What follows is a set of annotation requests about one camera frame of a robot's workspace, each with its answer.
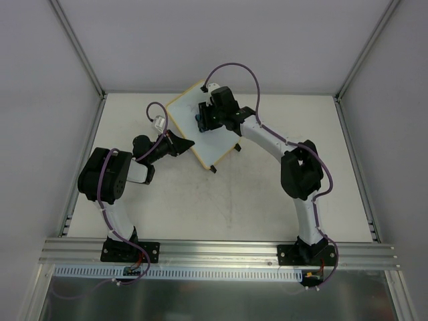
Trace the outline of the blue black whiteboard eraser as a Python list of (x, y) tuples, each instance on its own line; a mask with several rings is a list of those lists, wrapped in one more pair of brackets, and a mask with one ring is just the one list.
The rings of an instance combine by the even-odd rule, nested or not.
[(197, 121), (197, 127), (199, 132), (205, 132), (205, 123), (203, 117), (200, 114), (196, 114), (195, 120)]

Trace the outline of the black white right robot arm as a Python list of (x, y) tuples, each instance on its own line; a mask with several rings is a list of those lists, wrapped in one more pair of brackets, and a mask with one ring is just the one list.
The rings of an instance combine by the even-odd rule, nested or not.
[(227, 86), (204, 85), (201, 91), (207, 101), (199, 103), (195, 117), (200, 132), (225, 127), (271, 154), (280, 164), (280, 183), (285, 193), (294, 200), (299, 232), (292, 255), (305, 264), (322, 259), (328, 241), (320, 231), (315, 196), (323, 179), (322, 166), (312, 141), (300, 144), (288, 142), (262, 124), (258, 113), (240, 107)]

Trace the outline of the yellow framed whiteboard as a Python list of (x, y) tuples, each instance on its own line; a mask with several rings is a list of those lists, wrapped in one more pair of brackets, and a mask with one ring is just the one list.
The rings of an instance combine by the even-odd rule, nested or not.
[(207, 132), (199, 131), (196, 120), (199, 104), (209, 101), (209, 93), (201, 90), (203, 84), (204, 81), (201, 80), (185, 90), (168, 103), (166, 109), (169, 120), (181, 136), (195, 143), (191, 150), (203, 168), (216, 173), (215, 165), (240, 143), (240, 137), (224, 126)]

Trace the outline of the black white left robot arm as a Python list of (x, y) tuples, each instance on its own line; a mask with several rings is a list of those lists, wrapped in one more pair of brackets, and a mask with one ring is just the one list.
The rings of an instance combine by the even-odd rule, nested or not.
[(94, 149), (78, 177), (78, 191), (101, 211), (108, 228), (102, 261), (131, 262), (144, 259), (136, 227), (120, 201), (127, 182), (148, 185), (155, 174), (154, 162), (166, 155), (177, 157), (195, 144), (171, 130), (152, 142), (139, 135), (132, 141), (132, 152)]

